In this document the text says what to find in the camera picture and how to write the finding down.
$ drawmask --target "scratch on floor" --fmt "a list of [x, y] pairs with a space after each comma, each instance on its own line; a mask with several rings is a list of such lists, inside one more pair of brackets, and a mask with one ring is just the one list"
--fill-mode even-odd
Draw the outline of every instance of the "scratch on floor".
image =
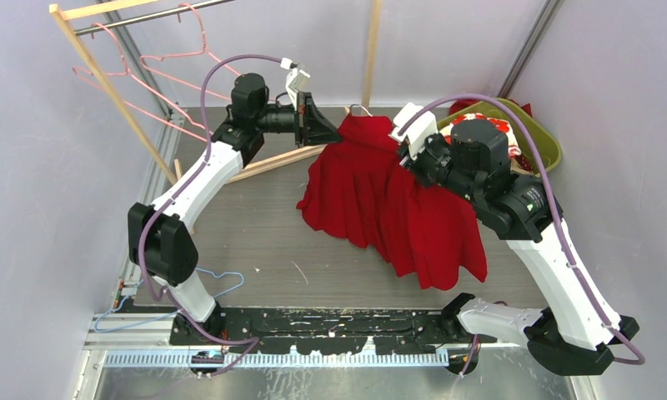
[[294, 266], [299, 270], [299, 273], [301, 273], [302, 276], [304, 277], [304, 281], [309, 285], [309, 280], [307, 279], [307, 276], [304, 275], [302, 268], [300, 268], [299, 265], [297, 265], [297, 263], [294, 262], [294, 260], [292, 261], [292, 264], [294, 264]]

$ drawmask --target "green laundry basket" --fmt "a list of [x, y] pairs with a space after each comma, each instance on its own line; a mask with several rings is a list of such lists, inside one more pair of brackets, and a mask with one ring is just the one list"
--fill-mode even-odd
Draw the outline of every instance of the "green laundry basket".
[[[554, 139], [554, 137], [549, 134], [549, 132], [545, 131], [544, 128], [542, 128], [537, 123], [537, 121], [535, 121], [530, 115], [528, 115], [528, 113], [523, 111], [523, 109], [514, 102], [504, 98], [498, 98], [497, 100], [510, 108], [510, 111], [514, 112], [515, 115], [520, 118], [520, 121], [523, 122], [525, 127], [528, 128], [528, 132], [530, 132], [530, 136], [532, 136], [534, 144], [537, 146], [539, 154], [542, 156], [542, 162], [547, 172], [553, 170], [554, 167], [557, 167], [557, 164], [562, 161], [562, 148], [559, 146], [559, 143], [557, 143], [557, 140]], [[487, 102], [477, 102], [474, 105], [466, 107], [459, 112], [455, 112], [454, 114], [449, 115], [445, 119], [439, 121], [437, 128], [441, 129], [446, 127], [459, 115], [468, 113], [482, 113], [488, 118], [497, 118], [508, 121], [513, 127], [513, 133], [515, 134], [515, 137], [518, 139], [520, 151], [522, 151], [523, 154], [528, 158], [528, 161], [530, 161], [533, 166], [533, 170], [536, 172], [539, 171], [537, 161], [534, 159], [528, 143], [525, 140], [525, 136], [520, 131], [520, 128], [510, 119], [510, 117], [505, 115], [505, 112], [500, 111], [492, 104]]]

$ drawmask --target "wooden floor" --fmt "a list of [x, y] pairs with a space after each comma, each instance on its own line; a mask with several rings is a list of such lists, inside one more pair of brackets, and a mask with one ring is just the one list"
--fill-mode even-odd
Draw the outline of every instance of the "wooden floor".
[[[371, 111], [393, 116], [397, 110]], [[323, 113], [337, 126], [344, 118], [341, 108], [325, 108]], [[200, 120], [198, 110], [191, 114], [195, 121]], [[212, 125], [217, 126], [223, 117], [222, 108], [209, 110]], [[265, 140], [254, 161], [295, 149], [291, 134], [271, 134]], [[203, 146], [191, 137], [181, 138], [177, 158], [184, 171], [201, 155]], [[515, 307], [546, 306], [520, 260], [485, 227], [481, 233], [489, 263], [486, 283], [461, 269], [459, 283], [447, 292], [421, 290], [416, 275], [397, 277], [393, 267], [372, 248], [362, 250], [314, 232], [295, 207], [314, 159], [226, 185], [196, 222], [193, 240], [200, 267], [245, 276], [242, 287], [219, 298], [224, 306], [441, 308], [460, 292], [505, 300]], [[208, 275], [202, 280], [210, 293], [220, 293], [239, 282], [238, 277], [214, 279]], [[153, 301], [140, 290], [136, 304]]]

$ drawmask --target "red and white patterned cloth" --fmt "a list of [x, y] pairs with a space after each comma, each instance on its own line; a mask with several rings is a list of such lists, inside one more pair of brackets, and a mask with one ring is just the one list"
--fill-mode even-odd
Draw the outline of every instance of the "red and white patterned cloth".
[[510, 126], [510, 123], [508, 123], [508, 121], [505, 121], [504, 119], [488, 118], [480, 112], [472, 112], [469, 114], [459, 115], [449, 125], [443, 127], [440, 130], [440, 132], [442, 133], [442, 135], [444, 135], [444, 138], [446, 139], [447, 143], [451, 143], [451, 128], [453, 128], [454, 125], [456, 125], [457, 123], [461, 123], [462, 121], [469, 121], [472, 119], [486, 119], [492, 122], [495, 125], [495, 128], [498, 129], [500, 132], [508, 135], [508, 156], [510, 158], [515, 158], [520, 154], [522, 154], [522, 152], [520, 151], [520, 147], [518, 146], [518, 140], [515, 138], [515, 134], [513, 133], [513, 127]]

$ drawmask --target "pink hanger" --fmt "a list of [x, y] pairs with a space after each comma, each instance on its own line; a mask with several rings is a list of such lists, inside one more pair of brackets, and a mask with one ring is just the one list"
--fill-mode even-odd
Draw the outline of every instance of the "pink hanger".
[[[192, 123], [192, 125], [194, 125], [194, 126], [197, 127], [197, 128], [205, 129], [205, 127], [204, 127], [202, 124], [195, 122], [195, 121], [188, 115], [188, 113], [185, 112], [179, 105], [177, 105], [175, 102], [172, 102], [171, 100], [169, 100], [168, 98], [166, 98], [166, 97], [165, 97], [164, 95], [162, 95], [160, 92], [154, 90], [152, 87], [150, 87], [149, 85], [147, 85], [145, 82], [143, 82], [139, 77], [137, 77], [137, 76], [132, 72], [132, 70], [130, 69], [130, 67], [129, 67], [129, 65], [128, 65], [127, 60], [125, 59], [125, 55], [124, 55], [124, 52], [123, 52], [123, 48], [120, 46], [120, 42], [118, 41], [118, 38], [115, 36], [114, 33], [112, 33], [112, 32], [110, 31], [110, 29], [106, 28], [104, 25], [102, 25], [101, 23], [98, 23], [98, 22], [94, 23], [93, 25], [94, 25], [94, 26], [97, 26], [97, 27], [100, 27], [103, 31], [107, 32], [108, 35], [110, 35], [111, 38], [113, 38], [113, 41], [115, 42], [115, 47], [118, 49], [118, 53], [120, 54], [120, 59], [122, 60], [122, 63], [123, 63], [124, 71], [122, 71], [122, 72], [109, 72], [109, 73], [106, 73], [107, 76], [109, 76], [109, 77], [125, 77], [125, 76], [129, 76], [133, 81], [139, 83], [141, 86], [143, 86], [144, 88], [146, 88], [147, 90], [149, 90], [149, 92], [153, 93], [155, 96], [161, 98], [162, 100], [164, 100], [164, 102], [166, 102], [167, 104], [169, 104], [170, 106], [172, 106], [172, 108], [173, 108], [175, 111], [177, 111], [177, 112], [179, 112], [180, 114], [182, 114], [182, 115], [183, 115], [183, 116], [184, 116], [190, 123]], [[76, 76], [78, 76], [79, 78], [81, 78], [83, 81], [89, 83], [91, 86], [94, 86], [94, 87], [96, 87], [96, 88], [100, 88], [101, 90], [103, 89], [103, 88], [100, 87], [97, 83], [93, 82], [91, 79], [88, 79], [87, 77], [82, 76], [81, 73], [84, 73], [84, 74], [86, 74], [86, 75], [88, 75], [88, 76], [94, 76], [94, 74], [93, 74], [90, 70], [87, 70], [86, 68], [83, 68], [83, 67], [74, 67], [74, 68], [73, 68], [73, 73], [75, 73]], [[147, 115], [147, 116], [149, 116], [149, 117], [151, 117], [151, 118], [154, 118], [154, 119], [156, 119], [156, 120], [158, 120], [158, 121], [160, 121], [160, 122], [162, 122], [162, 123], [164, 123], [164, 124], [170, 126], [171, 128], [175, 128], [175, 129], [179, 130], [180, 132], [186, 133], [187, 135], [192, 136], [192, 137], [194, 137], [194, 138], [197, 138], [197, 139], [199, 139], [199, 140], [201, 140], [201, 141], [203, 141], [203, 142], [206, 141], [206, 139], [203, 137], [203, 135], [198, 135], [198, 134], [196, 134], [196, 133], [194, 133], [194, 132], [190, 132], [190, 131], [188, 131], [188, 130], [186, 130], [186, 129], [184, 129], [184, 128], [182, 128], [182, 127], [180, 127], [180, 126], [178, 126], [178, 125], [176, 125], [176, 124], [174, 124], [174, 123], [172, 123], [172, 122], [170, 122], [170, 121], [167, 121], [167, 120], [164, 119], [164, 118], [157, 117], [156, 115], [151, 114], [150, 112], [148, 112], [148, 111], [146, 111], [146, 110], [144, 110], [144, 109], [142, 109], [142, 108], [140, 108], [140, 107], [138, 107], [138, 106], [135, 106], [134, 104], [131, 104], [130, 102], [125, 101], [125, 104], [127, 104], [129, 107], [134, 108], [135, 110], [137, 110], [137, 111], [139, 111], [139, 112], [141, 112], [141, 113], [143, 113], [143, 114], [145, 114], [145, 115]]]
[[[179, 4], [179, 6], [180, 7], [191, 8], [191, 11], [193, 12], [193, 14], [196, 16], [196, 18], [198, 20], [198, 25], [201, 28], [201, 43], [202, 43], [201, 51], [199, 51], [199, 52], [181, 52], [181, 53], [175, 53], [175, 54], [167, 54], [166, 56], [161, 56], [161, 57], [147, 55], [147, 56], [141, 56], [139, 58], [139, 61], [142, 64], [142, 67], [144, 69], [148, 70], [151, 73], [157, 74], [160, 77], [164, 77], [164, 78], [172, 80], [176, 83], [181, 83], [182, 85], [188, 86], [188, 87], [190, 87], [192, 89], [195, 89], [197, 91], [201, 91], [200, 86], [196, 86], [192, 83], [189, 83], [189, 82], [186, 82], [184, 80], [173, 77], [171, 75], [168, 75], [167, 73], [159, 71], [158, 69], [156, 69], [154, 67], [149, 67], [149, 65], [147, 65], [147, 63], [145, 62], [145, 60], [148, 60], [148, 59], [149, 60], [156, 60], [158, 62], [162, 62], [167, 58], [185, 58], [185, 57], [200, 56], [201, 54], [208, 54], [208, 56], [211, 57], [213, 60], [215, 60], [216, 63], [221, 62], [221, 59], [218, 58], [215, 54], [213, 54], [211, 52], [211, 49], [208, 47], [208, 39], [206, 37], [206, 29], [203, 27], [203, 20], [201, 19], [201, 14], [196, 10], [196, 8], [192, 7], [191, 4], [182, 2], [182, 3]], [[180, 14], [177, 14], [177, 18], [178, 18], [178, 21], [181, 22], [181, 15]], [[233, 69], [229, 65], [226, 65], [225, 67], [228, 70], [230, 70], [232, 73], [234, 73], [235, 75], [237, 75], [237, 76], [241, 75], [240, 72], [236, 71], [235, 69]], [[222, 98], [223, 100], [229, 100], [230, 101], [230, 97], [224, 96], [223, 94], [216, 93], [216, 92], [211, 92], [210, 90], [207, 90], [206, 93], [210, 94], [211, 96], [215, 96], [217, 98]]]

